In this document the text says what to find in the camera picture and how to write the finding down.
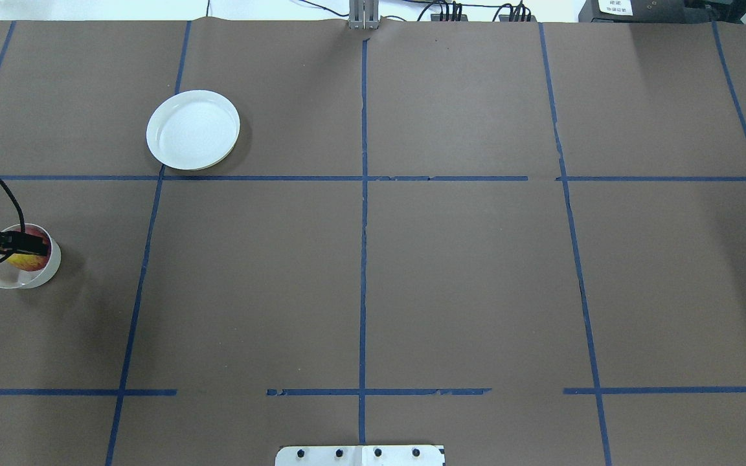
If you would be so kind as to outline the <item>red yellow apple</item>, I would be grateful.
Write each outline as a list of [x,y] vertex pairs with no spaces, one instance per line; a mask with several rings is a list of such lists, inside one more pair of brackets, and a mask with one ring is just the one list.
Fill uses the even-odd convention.
[[41,239],[42,245],[45,247],[45,255],[36,256],[35,254],[13,254],[6,260],[6,262],[17,269],[21,269],[21,271],[40,271],[41,269],[44,269],[49,262],[49,254],[51,251],[50,239],[42,229],[39,229],[35,225],[26,225],[25,233]]

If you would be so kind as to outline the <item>white bowl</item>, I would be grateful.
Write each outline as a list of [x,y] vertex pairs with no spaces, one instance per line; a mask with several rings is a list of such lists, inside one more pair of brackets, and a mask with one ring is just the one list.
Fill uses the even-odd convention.
[[60,260],[62,260],[62,248],[60,248],[57,242],[49,236],[47,230],[39,225],[35,226],[42,229],[50,239],[51,251],[47,266],[40,271],[27,272],[21,271],[21,269],[17,269],[4,261],[3,263],[0,263],[0,289],[38,288],[42,284],[47,283],[58,271]]

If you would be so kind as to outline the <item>white plate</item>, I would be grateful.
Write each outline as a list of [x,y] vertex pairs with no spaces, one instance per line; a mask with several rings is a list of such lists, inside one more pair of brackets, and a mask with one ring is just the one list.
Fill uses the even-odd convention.
[[157,106],[145,139],[154,159],[166,167],[199,171],[225,159],[240,130],[240,114],[228,98],[210,89],[190,89]]

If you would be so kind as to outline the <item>far black orange adapter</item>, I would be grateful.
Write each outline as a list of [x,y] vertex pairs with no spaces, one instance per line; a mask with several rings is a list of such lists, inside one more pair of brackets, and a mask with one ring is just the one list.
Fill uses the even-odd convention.
[[427,16],[433,23],[461,23],[467,21],[464,5],[459,2],[434,1],[429,3],[420,13],[418,19]]

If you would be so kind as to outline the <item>black orange adapter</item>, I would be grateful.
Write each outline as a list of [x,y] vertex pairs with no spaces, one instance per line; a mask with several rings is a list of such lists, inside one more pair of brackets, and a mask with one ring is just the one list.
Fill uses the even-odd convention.
[[418,19],[427,16],[433,23],[461,23],[467,21],[464,5],[459,2],[434,1],[429,3],[420,13]]
[[492,18],[492,23],[535,23],[536,21],[536,16],[524,1],[498,6]]

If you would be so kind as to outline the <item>near black orange adapter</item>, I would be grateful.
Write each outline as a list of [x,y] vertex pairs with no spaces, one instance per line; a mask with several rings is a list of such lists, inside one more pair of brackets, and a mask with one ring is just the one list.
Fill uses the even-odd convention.
[[536,16],[524,1],[498,6],[492,18],[492,23],[535,23],[536,21]]

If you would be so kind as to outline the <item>black computer box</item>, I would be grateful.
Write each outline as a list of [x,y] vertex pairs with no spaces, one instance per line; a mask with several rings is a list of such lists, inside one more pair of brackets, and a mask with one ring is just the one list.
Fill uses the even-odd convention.
[[580,23],[686,24],[683,1],[586,1]]

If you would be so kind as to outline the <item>aluminium frame post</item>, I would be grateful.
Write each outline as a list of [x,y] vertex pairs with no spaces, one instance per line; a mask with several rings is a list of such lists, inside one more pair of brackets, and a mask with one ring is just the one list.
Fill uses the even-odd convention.
[[350,30],[376,30],[381,24],[379,0],[349,0],[348,27]]

